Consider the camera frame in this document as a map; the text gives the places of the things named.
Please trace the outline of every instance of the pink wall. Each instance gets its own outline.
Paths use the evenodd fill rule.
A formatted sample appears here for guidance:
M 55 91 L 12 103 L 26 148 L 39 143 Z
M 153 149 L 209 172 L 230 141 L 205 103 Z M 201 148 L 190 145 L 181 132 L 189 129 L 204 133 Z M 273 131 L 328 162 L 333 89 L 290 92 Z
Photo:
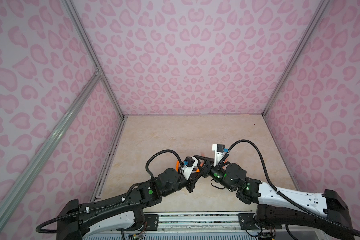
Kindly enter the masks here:
M 261 113 L 319 0 L 75 0 L 125 114 Z
M 0 201 L 93 72 L 59 0 L 0 0 Z
M 36 233 L 36 226 L 56 217 L 72 199 L 89 201 L 118 123 L 105 88 L 98 83 L 3 229 L 0 240 L 55 238 L 54 234 Z
M 304 191 L 336 190 L 360 229 L 360 0 L 337 0 L 266 118 Z

